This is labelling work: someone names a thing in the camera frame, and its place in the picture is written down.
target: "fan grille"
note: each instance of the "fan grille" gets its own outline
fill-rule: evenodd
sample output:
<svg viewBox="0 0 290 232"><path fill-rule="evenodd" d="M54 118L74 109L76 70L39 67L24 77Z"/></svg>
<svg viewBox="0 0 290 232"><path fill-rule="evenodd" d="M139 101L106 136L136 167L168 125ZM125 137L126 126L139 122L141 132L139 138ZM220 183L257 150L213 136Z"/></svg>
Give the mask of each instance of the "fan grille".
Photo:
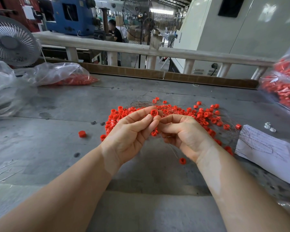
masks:
<svg viewBox="0 0 290 232"><path fill-rule="evenodd" d="M29 66L40 56L31 32L14 19L0 15L0 60L12 66Z"/></svg>

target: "black screen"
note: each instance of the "black screen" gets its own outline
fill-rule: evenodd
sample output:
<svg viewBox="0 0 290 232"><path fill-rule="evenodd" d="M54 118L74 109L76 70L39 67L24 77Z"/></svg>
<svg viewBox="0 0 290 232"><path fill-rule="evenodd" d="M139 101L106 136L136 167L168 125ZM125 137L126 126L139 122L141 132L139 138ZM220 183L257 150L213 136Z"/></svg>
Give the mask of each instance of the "black screen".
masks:
<svg viewBox="0 0 290 232"><path fill-rule="evenodd" d="M244 0L223 0L218 15L236 18Z"/></svg>

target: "white paper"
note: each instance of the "white paper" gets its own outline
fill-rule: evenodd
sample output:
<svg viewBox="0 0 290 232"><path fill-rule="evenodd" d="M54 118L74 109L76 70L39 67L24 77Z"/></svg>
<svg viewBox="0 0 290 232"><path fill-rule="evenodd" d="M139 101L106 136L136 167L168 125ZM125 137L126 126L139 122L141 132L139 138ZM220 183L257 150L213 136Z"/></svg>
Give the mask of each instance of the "white paper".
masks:
<svg viewBox="0 0 290 232"><path fill-rule="evenodd" d="M235 153L290 183L290 143L244 125Z"/></svg>
<svg viewBox="0 0 290 232"><path fill-rule="evenodd" d="M32 6L31 5L23 6L23 10L24 10L24 13L25 13L27 19L32 19L32 20L35 19L34 15L33 15Z"/></svg>

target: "white railing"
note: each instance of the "white railing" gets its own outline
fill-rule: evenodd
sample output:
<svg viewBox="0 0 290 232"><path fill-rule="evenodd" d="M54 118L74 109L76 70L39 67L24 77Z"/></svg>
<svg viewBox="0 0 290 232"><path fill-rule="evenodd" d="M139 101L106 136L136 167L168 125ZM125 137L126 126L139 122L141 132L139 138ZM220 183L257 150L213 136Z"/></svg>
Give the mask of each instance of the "white railing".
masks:
<svg viewBox="0 0 290 232"><path fill-rule="evenodd" d="M183 58L185 59L184 74L191 74L195 60L220 62L222 66L217 74L217 77L226 77L232 64L258 66L257 70L251 77L253 80L258 80L268 67L273 66L274 59L250 57L245 55L213 53L205 51L177 49L160 47L159 50L150 49L147 45L119 43L112 41L101 41L90 38L80 38L77 36L64 35L55 32L37 32L33 34L41 44L64 46L67 50L68 59L73 62L78 62L76 48L103 50L108 52L108 65L117 65L117 52L145 54L147 55L147 69L155 69L157 56Z"/></svg>

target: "person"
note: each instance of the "person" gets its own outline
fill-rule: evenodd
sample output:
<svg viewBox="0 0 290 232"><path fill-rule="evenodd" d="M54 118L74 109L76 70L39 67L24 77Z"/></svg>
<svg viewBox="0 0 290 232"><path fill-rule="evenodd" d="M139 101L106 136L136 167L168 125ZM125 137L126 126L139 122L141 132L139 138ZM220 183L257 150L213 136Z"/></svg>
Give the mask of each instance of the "person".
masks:
<svg viewBox="0 0 290 232"><path fill-rule="evenodd" d="M158 127L197 164L228 232L290 231L290 216L192 117L152 117L155 106L121 119L105 140L0 218L0 232L85 231L112 176Z"/></svg>
<svg viewBox="0 0 290 232"><path fill-rule="evenodd" d="M116 28L116 21L113 19L110 19L108 21L108 33L111 33L112 35L114 35L114 40L116 42L123 42L122 41L122 35L120 33L120 31Z"/></svg>

